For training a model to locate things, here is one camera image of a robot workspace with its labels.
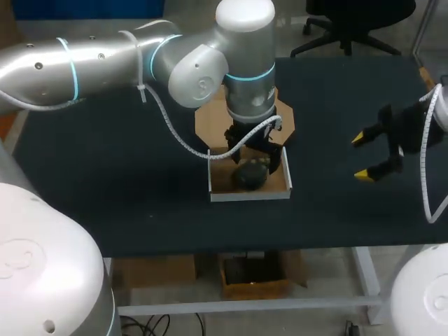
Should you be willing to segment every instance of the floor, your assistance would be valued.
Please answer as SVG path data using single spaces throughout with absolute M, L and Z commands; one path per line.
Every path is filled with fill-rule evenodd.
M 426 1 L 417 0 L 417 9 L 411 17 L 392 27 L 377 30 L 372 35 L 394 45 L 404 53 L 410 53 Z M 165 17 L 177 23 L 185 32 L 195 32 L 212 24 L 217 3 L 218 0 L 166 0 Z M 319 28 L 313 28 L 311 36 L 302 35 L 302 26 L 307 18 L 305 0 L 274 0 L 274 3 L 277 12 L 277 56 L 289 56 L 291 49 L 294 47 L 322 35 L 323 31 Z M 441 10 L 436 15 L 434 23 L 430 26 L 428 36 L 422 44 L 424 50 L 448 50 L 448 40 L 444 33 L 448 28 L 440 28 L 448 25 L 447 15 L 448 0 L 441 0 Z M 70 38 L 114 33 L 119 29 L 133 29 L 144 23 L 146 23 L 146 20 L 109 20 L 108 22 L 81 20 L 19 22 L 19 26 L 28 39 L 46 39 L 54 38 L 55 32 L 58 36 Z M 353 47 L 355 56 L 375 53 L 380 52 L 360 45 Z M 301 57 L 326 55 L 341 55 L 341 50 L 334 43 L 307 52 Z M 17 119 L 11 136 L 6 141 L 6 146 L 10 151 L 14 147 L 25 118 L 26 113 L 23 113 Z M 404 246 L 371 248 L 372 259 L 380 281 L 384 281 L 391 273 L 404 249 Z M 344 248 L 306 250 L 304 251 L 304 259 L 309 267 L 309 287 L 308 289 L 297 287 L 294 296 L 303 298 L 361 294 L 361 285 L 356 278 L 354 261 L 349 250 Z M 217 300 L 219 299 L 217 286 L 219 286 L 218 282 L 210 281 L 207 276 L 204 276 L 192 286 L 134 290 L 131 302 L 132 304 L 148 304 Z M 390 323 L 370 326 L 364 309 L 219 313 L 205 314 L 203 318 L 209 336 L 341 336 L 347 319 L 359 324 L 362 328 L 361 334 L 364 336 L 395 335 Z M 200 335 L 200 325 L 194 315 L 178 315 L 171 318 L 171 326 L 167 336 L 177 335 Z
M 406 246 L 373 247 L 370 249 L 380 283 L 384 283 L 405 251 Z M 348 248 L 322 248 L 303 251 L 309 272 L 308 288 L 296 286 L 296 298 L 362 295 L 354 259 Z M 218 274 L 199 274 L 193 285 L 134 289 L 130 302 L 119 305 L 151 305 L 179 302 L 210 302 L 221 299 Z M 235 313 L 203 314 L 209 336 L 224 335 L 284 335 L 284 336 L 342 336 L 346 320 L 361 327 L 362 336 L 395 336 L 390 321 L 371 326 L 364 308 L 306 309 L 285 311 L 248 311 Z M 138 318 L 145 323 L 147 318 Z M 157 327 L 161 335 L 164 323 Z M 138 330 L 128 335 L 140 336 Z M 167 336 L 198 336 L 200 325 L 193 314 L 171 317 Z

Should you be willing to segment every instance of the chair leg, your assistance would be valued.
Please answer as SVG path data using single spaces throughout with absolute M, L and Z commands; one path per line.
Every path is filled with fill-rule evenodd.
M 330 21 L 316 19 L 315 17 L 308 17 L 306 25 L 315 25 L 328 31 L 331 31 L 333 29 L 333 24 Z
M 371 46 L 376 49 L 380 49 L 385 53 L 389 53 L 392 55 L 401 55 L 401 52 L 389 44 L 386 44 L 383 41 L 376 39 L 375 37 L 371 37 L 369 35 L 357 36 L 354 37 L 353 40 L 358 43 L 365 44 L 367 46 Z
M 340 48 L 344 50 L 344 55 L 351 56 L 351 40 L 342 40 Z
M 318 48 L 321 46 L 326 46 L 327 44 L 330 44 L 330 43 L 333 43 L 336 41 L 337 41 L 337 37 L 333 36 L 331 34 L 316 38 L 315 40 L 310 41 L 304 45 L 301 45 L 300 47 L 297 47 L 296 49 L 291 51 L 290 57 L 293 58 L 297 54 L 303 53 L 304 51 L 315 49 L 315 48 Z

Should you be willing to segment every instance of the office chair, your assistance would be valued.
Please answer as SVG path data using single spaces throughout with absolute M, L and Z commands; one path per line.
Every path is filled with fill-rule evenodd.
M 337 41 L 346 56 L 351 56 L 352 42 L 401 55 L 399 50 L 370 36 L 369 32 L 408 18 L 415 7 L 415 0 L 307 0 L 309 14 L 324 15 L 330 21 L 308 18 L 302 31 L 304 35 L 311 34 L 311 25 L 324 28 L 325 34 L 294 49 L 290 56 Z

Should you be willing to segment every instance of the black table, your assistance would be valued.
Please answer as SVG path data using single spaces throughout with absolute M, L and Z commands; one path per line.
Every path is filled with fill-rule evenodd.
M 295 114 L 290 200 L 211 204 L 207 162 L 176 142 L 153 100 L 142 105 L 135 89 L 31 114 L 15 158 L 106 257 L 448 242 L 448 212 L 434 225 L 425 220 L 418 156 L 380 183 L 353 177 L 388 153 L 383 139 L 353 149 L 357 133 L 383 105 L 406 106 L 426 92 L 412 60 L 278 59 L 276 85 Z M 181 136 L 206 152 L 194 113 L 158 92 Z M 429 152 L 435 208 L 448 192 L 448 141 Z

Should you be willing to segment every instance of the blue wall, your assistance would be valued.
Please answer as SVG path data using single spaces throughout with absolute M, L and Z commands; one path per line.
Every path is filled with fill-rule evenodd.
M 160 18 L 165 0 L 13 0 L 18 20 Z

